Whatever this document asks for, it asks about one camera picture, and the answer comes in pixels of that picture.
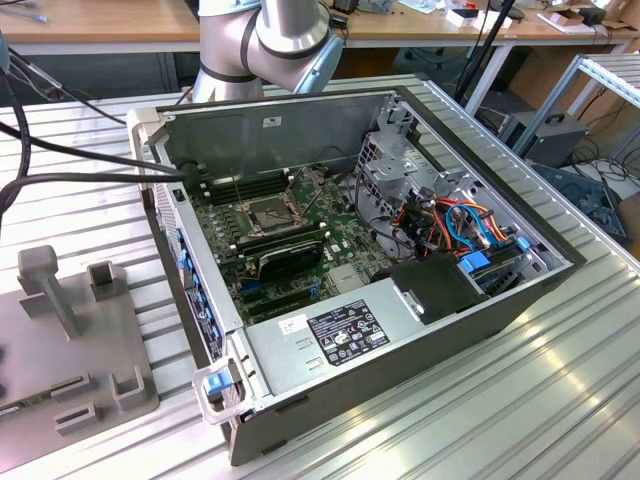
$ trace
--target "workbench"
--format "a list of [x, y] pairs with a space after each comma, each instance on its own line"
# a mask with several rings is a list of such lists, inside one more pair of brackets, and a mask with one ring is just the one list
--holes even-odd
[[[640, 264], [432, 83], [413, 76], [332, 82], [328, 90], [402, 84], [532, 205], [588, 264], [505, 331], [241, 467], [221, 430], [202, 422], [195, 364], [136, 186], [26, 187], [6, 213], [0, 288], [18, 288], [17, 252], [51, 244], [60, 274], [109, 258], [123, 265], [159, 408], [57, 451], [7, 479], [626, 478], [640, 476]], [[267, 95], [281, 94], [276, 88]], [[100, 101], [123, 117], [177, 95]], [[127, 132], [74, 103], [30, 107], [33, 135], [127, 155]], [[9, 110], [1, 120], [15, 123]], [[438, 140], [423, 135], [430, 145]], [[3, 137], [0, 184], [15, 177], [20, 144]], [[457, 160], [444, 148], [436, 160]], [[36, 151], [32, 172], [128, 168]]]
[[[199, 25], [184, 0], [37, 0], [48, 23], [0, 13], [0, 26], [24, 55], [188, 52], [199, 50]], [[466, 106], [475, 114], [511, 49], [516, 46], [613, 45], [623, 53], [638, 32], [620, 29], [565, 34], [525, 10], [526, 19], [503, 29]], [[442, 11], [425, 15], [395, 3], [391, 15], [356, 11], [349, 17], [349, 48], [470, 47], [478, 30], [458, 28]]]

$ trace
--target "motherboard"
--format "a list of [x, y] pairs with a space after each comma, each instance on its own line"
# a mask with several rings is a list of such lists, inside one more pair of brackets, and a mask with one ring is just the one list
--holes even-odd
[[205, 173], [189, 192], [247, 324], [360, 288], [394, 263], [355, 212], [347, 174], [303, 166], [215, 183]]

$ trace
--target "slotted aluminum surface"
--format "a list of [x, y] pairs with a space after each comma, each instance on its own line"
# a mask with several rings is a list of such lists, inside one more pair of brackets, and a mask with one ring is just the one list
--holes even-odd
[[[0, 285], [17, 286], [16, 252], [51, 243], [62, 274], [112, 258], [125, 266], [161, 395], [157, 411], [15, 469], [7, 478], [626, 478], [640, 477], [640, 268], [552, 196], [486, 130], [412, 76], [333, 82], [331, 90], [403, 84], [557, 228], [589, 264], [502, 334], [242, 467], [200, 420], [195, 368], [134, 186], [27, 187], [6, 214]], [[282, 93], [276, 89], [269, 95]], [[119, 116], [177, 96], [103, 101]], [[33, 135], [129, 154], [126, 131], [76, 104], [28, 109]], [[2, 121], [14, 123], [5, 110]], [[19, 143], [1, 139], [0, 183]], [[426, 135], [426, 144], [436, 140]], [[445, 166], [455, 159], [444, 149]], [[120, 171], [34, 154], [33, 172]]]
[[640, 55], [587, 55], [578, 68], [640, 108]]

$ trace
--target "warning label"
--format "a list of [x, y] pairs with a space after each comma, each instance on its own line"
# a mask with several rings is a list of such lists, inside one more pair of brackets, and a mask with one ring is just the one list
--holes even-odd
[[389, 343], [364, 300], [310, 318], [309, 328], [331, 365], [338, 366]]

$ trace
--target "gray plastic clip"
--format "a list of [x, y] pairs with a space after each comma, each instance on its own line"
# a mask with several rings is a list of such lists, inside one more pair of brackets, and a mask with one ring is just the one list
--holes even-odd
[[93, 402], [85, 403], [53, 417], [53, 421], [56, 423], [56, 431], [62, 436], [77, 432], [81, 428], [93, 425], [99, 420], [100, 418], [96, 413], [96, 406]]
[[110, 260], [89, 265], [87, 274], [91, 291], [97, 302], [120, 295], [120, 279], [117, 278]]
[[116, 377], [112, 373], [109, 374], [111, 396], [121, 410], [135, 408], [143, 403], [147, 397], [140, 367], [135, 365], [133, 370], [135, 372], [135, 378], [121, 384], [118, 384]]
[[70, 398], [86, 393], [94, 387], [88, 373], [51, 386], [51, 398], [56, 402], [64, 402]]
[[77, 337], [76, 315], [55, 277], [58, 271], [58, 256], [51, 245], [28, 248], [18, 252], [18, 270], [22, 281], [26, 281], [26, 285], [29, 286], [25, 288], [25, 293], [29, 295], [37, 285], [49, 300], [67, 337]]

